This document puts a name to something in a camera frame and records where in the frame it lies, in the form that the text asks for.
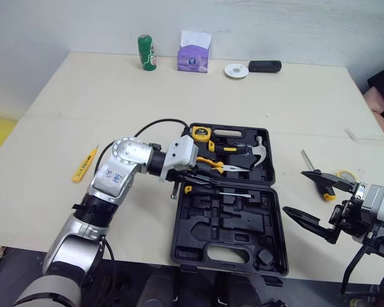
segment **tape measure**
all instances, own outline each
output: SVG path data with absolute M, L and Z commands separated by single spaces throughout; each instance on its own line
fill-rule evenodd
M 194 126 L 192 127 L 192 138 L 196 142 L 208 143 L 211 139 L 211 128 L 203 126 Z
M 349 171 L 339 171 L 337 174 L 335 174 L 337 177 L 340 177 L 342 179 L 348 180 L 350 182 L 356 182 L 356 176 L 354 176 Z

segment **green bottle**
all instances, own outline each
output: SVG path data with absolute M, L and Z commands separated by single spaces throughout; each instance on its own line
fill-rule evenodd
M 156 57 L 152 37 L 146 34 L 138 37 L 138 50 L 143 69 L 154 70 L 156 68 Z

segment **black device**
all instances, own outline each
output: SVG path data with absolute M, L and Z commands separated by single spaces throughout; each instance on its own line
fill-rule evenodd
M 279 72 L 282 69 L 281 61 L 250 61 L 249 72 Z
M 207 127 L 216 146 L 266 147 L 266 157 L 208 150 L 207 140 L 196 141 L 198 156 L 242 166 L 251 161 L 250 171 L 219 174 L 208 164 L 197 163 L 180 181 L 171 258 L 185 271 L 212 267 L 260 274 L 267 284 L 281 286 L 278 278 L 288 273 L 287 253 L 276 191 L 269 133 L 266 129 L 193 123 Z M 254 166 L 257 159 L 264 159 Z M 213 195 L 193 194 L 194 187 L 215 189 Z M 211 258 L 210 249 L 228 248 L 244 263 Z

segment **pliers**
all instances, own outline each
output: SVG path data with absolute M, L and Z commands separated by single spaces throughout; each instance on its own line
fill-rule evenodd
M 209 164 L 210 166 L 212 166 L 212 169 L 218 171 L 220 174 L 223 174 L 224 171 L 250 171 L 246 168 L 240 168 L 239 166 L 226 165 L 221 161 L 214 162 L 214 161 L 212 161 L 210 159 L 206 159 L 204 157 L 197 157 L 196 161 Z

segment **silver robotic arm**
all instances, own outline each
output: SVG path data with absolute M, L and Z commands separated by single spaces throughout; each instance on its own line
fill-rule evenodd
M 167 154 L 138 138 L 117 139 L 111 156 L 95 174 L 87 192 L 50 247 L 43 274 L 23 291 L 18 307 L 78 307 L 81 285 L 102 258 L 100 242 L 107 235 L 117 208 L 125 199 L 137 173 L 166 180 L 171 172 L 195 166 L 198 148 L 189 136 L 173 141 Z

